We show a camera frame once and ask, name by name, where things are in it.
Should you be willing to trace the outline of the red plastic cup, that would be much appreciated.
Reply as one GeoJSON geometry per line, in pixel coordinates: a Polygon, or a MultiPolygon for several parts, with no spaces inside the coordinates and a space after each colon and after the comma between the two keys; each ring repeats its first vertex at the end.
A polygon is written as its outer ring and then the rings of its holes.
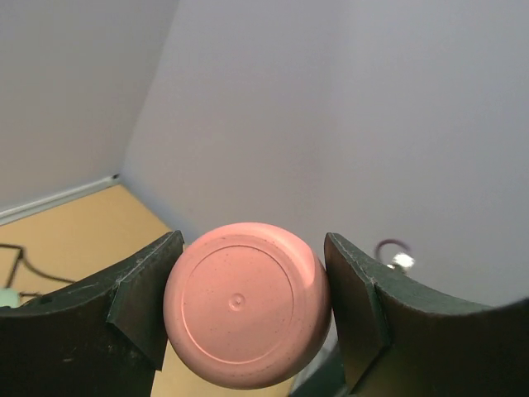
{"type": "Polygon", "coordinates": [[[186,246],[164,291],[164,325],[186,367],[236,390],[306,367],[331,326],[326,271],[300,237],[262,222],[218,227],[186,246]]]}

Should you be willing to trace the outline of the green plastic cup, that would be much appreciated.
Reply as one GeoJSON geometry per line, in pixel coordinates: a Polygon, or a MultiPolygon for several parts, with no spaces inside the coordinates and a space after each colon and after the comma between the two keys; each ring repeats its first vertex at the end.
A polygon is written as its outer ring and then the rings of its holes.
{"type": "Polygon", "coordinates": [[[17,308],[20,306],[21,298],[17,291],[10,288],[0,289],[0,307],[17,308]]]}

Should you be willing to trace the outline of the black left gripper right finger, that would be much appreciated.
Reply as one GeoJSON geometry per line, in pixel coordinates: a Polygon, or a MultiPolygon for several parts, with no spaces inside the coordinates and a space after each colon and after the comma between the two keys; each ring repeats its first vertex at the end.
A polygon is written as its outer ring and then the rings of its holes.
{"type": "Polygon", "coordinates": [[[525,396],[528,302],[489,307],[324,244],[346,383],[355,396],[525,396]]]}

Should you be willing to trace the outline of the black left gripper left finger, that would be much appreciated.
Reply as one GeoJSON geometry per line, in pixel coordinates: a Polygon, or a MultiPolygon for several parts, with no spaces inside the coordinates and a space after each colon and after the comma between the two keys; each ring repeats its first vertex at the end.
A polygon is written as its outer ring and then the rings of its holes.
{"type": "Polygon", "coordinates": [[[163,297],[183,252],[167,232],[19,308],[1,309],[3,396],[148,396],[167,345],[163,297]]]}

